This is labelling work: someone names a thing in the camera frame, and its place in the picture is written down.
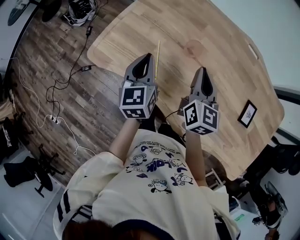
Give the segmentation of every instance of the black picture frame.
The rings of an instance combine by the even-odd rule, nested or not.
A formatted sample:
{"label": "black picture frame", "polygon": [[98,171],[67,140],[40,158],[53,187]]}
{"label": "black picture frame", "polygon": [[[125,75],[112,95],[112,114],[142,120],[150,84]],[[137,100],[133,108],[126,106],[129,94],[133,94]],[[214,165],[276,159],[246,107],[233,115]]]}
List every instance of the black picture frame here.
{"label": "black picture frame", "polygon": [[[252,114],[252,116],[251,116],[251,118],[250,118],[248,124],[246,124],[245,122],[242,121],[242,118],[243,118],[243,116],[245,115],[246,110],[248,109],[249,105],[251,105],[251,106],[254,108],[254,112],[253,112],[253,114]],[[250,100],[248,100],[248,101],[246,102],[246,105],[245,105],[245,107],[244,107],[242,113],[240,114],[240,116],[239,116],[239,118],[238,118],[238,121],[239,121],[245,128],[248,128],[249,125],[250,125],[250,123],[252,122],[252,119],[254,118],[254,116],[255,116],[255,114],[256,114],[256,111],[257,111],[257,108],[255,107],[255,105],[254,105]]]}

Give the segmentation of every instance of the green object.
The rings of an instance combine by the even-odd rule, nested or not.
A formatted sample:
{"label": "green object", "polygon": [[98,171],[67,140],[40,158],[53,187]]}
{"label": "green object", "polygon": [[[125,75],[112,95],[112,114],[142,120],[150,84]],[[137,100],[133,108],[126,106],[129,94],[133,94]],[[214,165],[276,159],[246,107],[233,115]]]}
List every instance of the green object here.
{"label": "green object", "polygon": [[244,214],[239,215],[239,216],[235,219],[235,221],[236,221],[236,222],[240,221],[244,216],[245,216]]}

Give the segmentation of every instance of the circular stain on table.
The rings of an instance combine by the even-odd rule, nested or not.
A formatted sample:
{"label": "circular stain on table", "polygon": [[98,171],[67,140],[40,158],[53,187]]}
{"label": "circular stain on table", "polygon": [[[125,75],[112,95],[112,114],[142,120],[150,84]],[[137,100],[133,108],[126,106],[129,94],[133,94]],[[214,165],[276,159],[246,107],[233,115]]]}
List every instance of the circular stain on table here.
{"label": "circular stain on table", "polygon": [[189,58],[197,58],[203,51],[203,45],[198,40],[189,40],[183,48],[183,53]]}

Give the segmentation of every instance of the shirt sleeve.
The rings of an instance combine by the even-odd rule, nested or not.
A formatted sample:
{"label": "shirt sleeve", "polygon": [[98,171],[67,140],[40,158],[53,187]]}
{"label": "shirt sleeve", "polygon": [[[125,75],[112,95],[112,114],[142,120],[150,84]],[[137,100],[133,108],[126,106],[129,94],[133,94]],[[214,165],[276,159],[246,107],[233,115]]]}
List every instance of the shirt sleeve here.
{"label": "shirt sleeve", "polygon": [[224,192],[213,191],[209,187],[205,186],[200,186],[199,189],[206,197],[214,213],[223,219],[232,239],[238,239],[240,236],[240,230],[235,221],[230,217],[228,194]]}
{"label": "shirt sleeve", "polygon": [[72,176],[53,216],[54,232],[61,239],[67,223],[84,205],[92,205],[100,191],[124,169],[123,161],[109,152],[97,154]]}

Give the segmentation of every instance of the white t-shirt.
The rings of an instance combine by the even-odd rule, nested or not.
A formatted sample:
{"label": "white t-shirt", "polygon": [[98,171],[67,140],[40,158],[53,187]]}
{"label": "white t-shirt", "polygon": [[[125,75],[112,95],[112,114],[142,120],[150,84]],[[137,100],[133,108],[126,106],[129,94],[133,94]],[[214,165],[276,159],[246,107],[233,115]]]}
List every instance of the white t-shirt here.
{"label": "white t-shirt", "polygon": [[[213,240],[219,239],[218,215],[231,239],[237,238],[239,230],[229,217],[228,195],[198,187],[184,159],[185,148],[177,141],[138,130],[124,165],[106,152],[75,173],[55,212],[55,232],[61,238],[76,210],[92,205],[92,218],[115,231],[143,229],[164,240]],[[93,194],[80,197],[87,188]]]}

